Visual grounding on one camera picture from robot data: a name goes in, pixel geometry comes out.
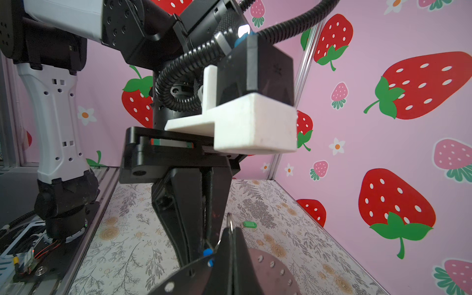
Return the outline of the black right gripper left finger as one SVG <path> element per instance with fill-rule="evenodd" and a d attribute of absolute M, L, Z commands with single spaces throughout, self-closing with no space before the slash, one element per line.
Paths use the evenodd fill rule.
<path fill-rule="evenodd" d="M 232 294 L 232 229 L 227 227 L 215 254 L 214 264 L 203 295 Z"/>

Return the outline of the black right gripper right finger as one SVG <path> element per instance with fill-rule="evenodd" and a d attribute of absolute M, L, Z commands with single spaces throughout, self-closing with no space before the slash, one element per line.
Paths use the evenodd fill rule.
<path fill-rule="evenodd" d="M 232 295 L 263 295 L 241 228 L 232 234 Z"/>

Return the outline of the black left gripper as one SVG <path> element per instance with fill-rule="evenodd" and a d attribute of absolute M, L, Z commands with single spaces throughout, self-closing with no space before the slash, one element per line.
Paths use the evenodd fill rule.
<path fill-rule="evenodd" d="M 168 132 L 143 127 L 126 130 L 121 184 L 154 183 L 152 207 L 184 267 L 203 256 L 204 206 L 202 175 L 198 168 L 212 167 L 204 174 L 205 241 L 215 248 L 220 232 L 232 174 L 240 171 L 247 156 L 217 152 L 209 136 Z"/>

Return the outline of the blue plastic key tag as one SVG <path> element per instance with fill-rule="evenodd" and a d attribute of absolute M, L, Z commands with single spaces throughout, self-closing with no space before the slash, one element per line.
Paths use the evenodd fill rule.
<path fill-rule="evenodd" d="M 213 250 L 211 248 L 207 248 L 207 249 L 204 250 L 203 254 L 204 254 L 204 257 L 212 256 L 213 255 Z M 213 267 L 214 259 L 213 258 L 209 259 L 207 264 L 208 264 L 209 267 Z"/>

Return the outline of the green plastic key tag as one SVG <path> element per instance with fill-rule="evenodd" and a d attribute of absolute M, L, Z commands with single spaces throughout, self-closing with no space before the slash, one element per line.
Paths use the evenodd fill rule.
<path fill-rule="evenodd" d="M 251 229 L 255 229 L 258 227 L 258 225 L 253 221 L 244 221 L 243 226 Z"/>

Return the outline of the silver split keyring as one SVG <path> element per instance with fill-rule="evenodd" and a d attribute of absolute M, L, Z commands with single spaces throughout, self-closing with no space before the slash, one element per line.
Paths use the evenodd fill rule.
<path fill-rule="evenodd" d="M 233 232 L 234 232 L 234 222 L 233 222 L 231 213 L 228 213 L 226 215 L 226 229 L 229 231 L 230 234 L 233 234 Z"/>

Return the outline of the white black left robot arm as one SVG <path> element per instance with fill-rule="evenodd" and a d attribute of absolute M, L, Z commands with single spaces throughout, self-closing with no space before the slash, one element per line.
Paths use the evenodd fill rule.
<path fill-rule="evenodd" d="M 48 237 L 85 230 L 97 140 L 121 183 L 152 183 L 180 265 L 214 248 L 240 162 L 295 152 L 302 135 L 293 59 L 277 44 L 336 6 L 255 32 L 254 1 L 2 1 L 1 52 L 32 102 L 34 211 Z"/>

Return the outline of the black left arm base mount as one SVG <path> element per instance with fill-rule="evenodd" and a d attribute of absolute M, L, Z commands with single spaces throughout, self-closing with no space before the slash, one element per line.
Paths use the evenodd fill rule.
<path fill-rule="evenodd" d="M 45 222 L 38 221 L 7 251 L 7 262 L 12 263 L 14 283 L 26 283 L 36 278 L 62 278 L 70 270 L 73 259 L 86 246 L 86 235 L 92 232 L 99 202 L 85 207 L 86 225 L 77 237 L 54 242 L 45 233 Z"/>

